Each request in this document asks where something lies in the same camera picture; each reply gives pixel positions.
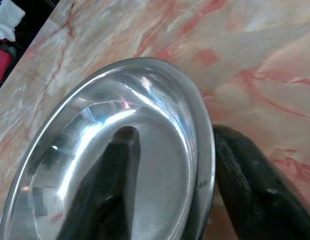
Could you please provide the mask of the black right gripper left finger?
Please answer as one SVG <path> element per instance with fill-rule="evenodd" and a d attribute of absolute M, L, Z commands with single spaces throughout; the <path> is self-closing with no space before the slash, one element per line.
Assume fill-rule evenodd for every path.
<path fill-rule="evenodd" d="M 131 239 L 140 155 L 138 130 L 118 129 L 80 182 L 58 240 Z"/>

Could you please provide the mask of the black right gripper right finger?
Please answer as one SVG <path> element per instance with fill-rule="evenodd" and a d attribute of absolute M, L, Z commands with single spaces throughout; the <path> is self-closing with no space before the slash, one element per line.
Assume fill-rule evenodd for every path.
<path fill-rule="evenodd" d="M 216 179 L 240 240 L 310 240 L 310 214 L 262 151 L 242 133 L 214 125 Z"/>

